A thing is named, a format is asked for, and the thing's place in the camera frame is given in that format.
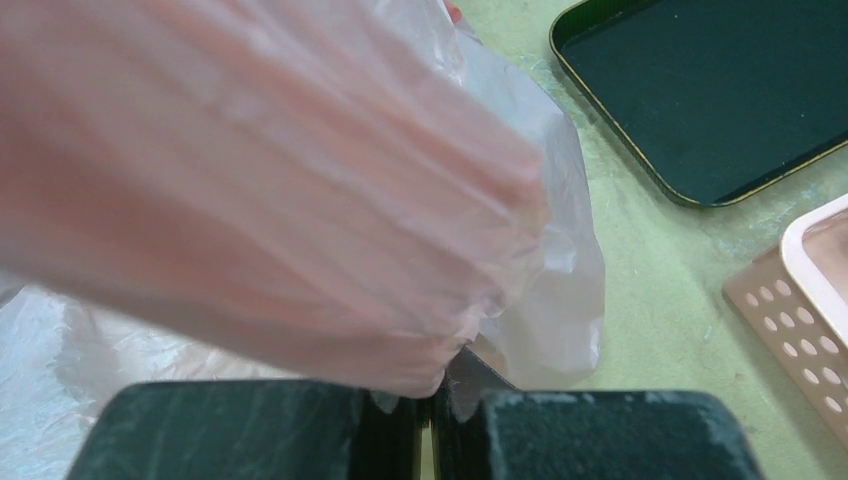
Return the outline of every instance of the green tray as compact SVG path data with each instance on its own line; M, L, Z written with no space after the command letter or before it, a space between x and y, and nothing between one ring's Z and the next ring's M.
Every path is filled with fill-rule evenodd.
M848 144L846 0L588 0L550 44L676 203L736 203Z

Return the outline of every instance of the pink plastic basket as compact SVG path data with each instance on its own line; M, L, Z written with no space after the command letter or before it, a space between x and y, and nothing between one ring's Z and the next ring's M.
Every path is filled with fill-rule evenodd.
M724 291L848 449L848 195L792 222Z

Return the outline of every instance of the green tabletop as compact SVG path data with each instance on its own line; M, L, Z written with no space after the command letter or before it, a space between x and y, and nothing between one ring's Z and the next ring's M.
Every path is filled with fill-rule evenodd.
M848 150L736 206L675 206L559 72L548 28L576 0L454 1L580 132L607 261L607 314L598 371L563 387L710 392L739 418L769 478L848 478L846 451L721 294L792 220L848 192Z

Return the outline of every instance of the dark green object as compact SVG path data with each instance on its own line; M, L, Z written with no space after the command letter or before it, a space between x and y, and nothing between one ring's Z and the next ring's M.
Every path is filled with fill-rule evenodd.
M306 381L136 385L106 407L68 480L417 479L418 405Z
M762 478L713 397L520 392L465 350L425 400L309 381L133 386L68 480L412 480L428 422L439 480Z
M845 0L587 0L551 48L663 192L738 202L848 144Z

